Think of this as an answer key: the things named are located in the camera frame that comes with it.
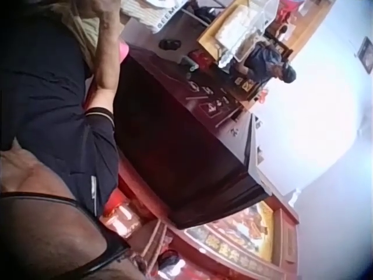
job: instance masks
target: hand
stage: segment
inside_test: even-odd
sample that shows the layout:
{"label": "hand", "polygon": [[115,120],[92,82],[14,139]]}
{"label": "hand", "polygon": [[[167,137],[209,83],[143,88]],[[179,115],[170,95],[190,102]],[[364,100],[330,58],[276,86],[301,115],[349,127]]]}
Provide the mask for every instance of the hand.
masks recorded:
{"label": "hand", "polygon": [[121,0],[92,0],[92,11],[101,16],[102,14],[119,13]]}

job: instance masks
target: picture frame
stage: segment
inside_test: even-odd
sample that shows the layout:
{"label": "picture frame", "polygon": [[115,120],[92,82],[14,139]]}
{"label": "picture frame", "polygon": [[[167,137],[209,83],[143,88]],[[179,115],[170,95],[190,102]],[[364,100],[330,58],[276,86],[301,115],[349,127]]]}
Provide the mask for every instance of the picture frame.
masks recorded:
{"label": "picture frame", "polygon": [[366,72],[370,74],[373,70],[373,44],[368,37],[364,38],[357,57],[361,61]]}

